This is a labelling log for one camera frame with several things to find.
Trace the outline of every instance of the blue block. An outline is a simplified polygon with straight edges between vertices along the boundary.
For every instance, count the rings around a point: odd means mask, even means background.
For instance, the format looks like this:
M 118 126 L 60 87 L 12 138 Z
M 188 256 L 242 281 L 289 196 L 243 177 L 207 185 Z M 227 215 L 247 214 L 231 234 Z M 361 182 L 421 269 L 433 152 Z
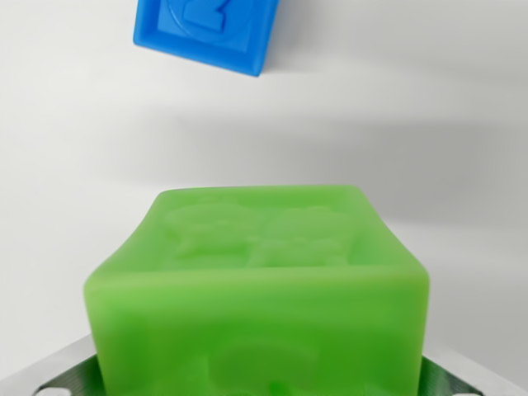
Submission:
M 279 0 L 139 0 L 134 43 L 258 76 Z

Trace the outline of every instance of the white background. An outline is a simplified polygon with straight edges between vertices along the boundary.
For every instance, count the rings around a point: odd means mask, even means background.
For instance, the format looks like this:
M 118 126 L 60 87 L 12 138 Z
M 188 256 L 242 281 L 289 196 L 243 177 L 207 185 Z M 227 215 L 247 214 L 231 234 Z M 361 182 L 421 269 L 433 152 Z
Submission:
M 528 2 L 281 0 L 260 78 L 134 47 L 133 0 L 0 2 L 0 378 L 182 186 L 360 186 L 431 273 L 428 340 L 528 388 Z

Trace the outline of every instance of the green translucent block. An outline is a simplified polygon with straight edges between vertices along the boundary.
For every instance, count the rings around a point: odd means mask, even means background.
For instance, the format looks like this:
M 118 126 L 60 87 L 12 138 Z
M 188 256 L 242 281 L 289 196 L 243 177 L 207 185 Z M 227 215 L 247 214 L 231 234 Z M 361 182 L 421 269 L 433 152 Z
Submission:
M 427 293 L 352 186 L 163 192 L 85 286 L 110 396 L 414 396 Z

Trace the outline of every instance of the side face of cube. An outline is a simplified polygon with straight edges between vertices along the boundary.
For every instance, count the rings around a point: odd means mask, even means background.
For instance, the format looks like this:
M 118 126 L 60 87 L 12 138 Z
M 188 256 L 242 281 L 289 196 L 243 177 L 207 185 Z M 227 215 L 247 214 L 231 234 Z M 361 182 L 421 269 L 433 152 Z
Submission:
M 85 289 L 110 396 L 417 393 L 427 274 L 359 191 L 164 194 Z

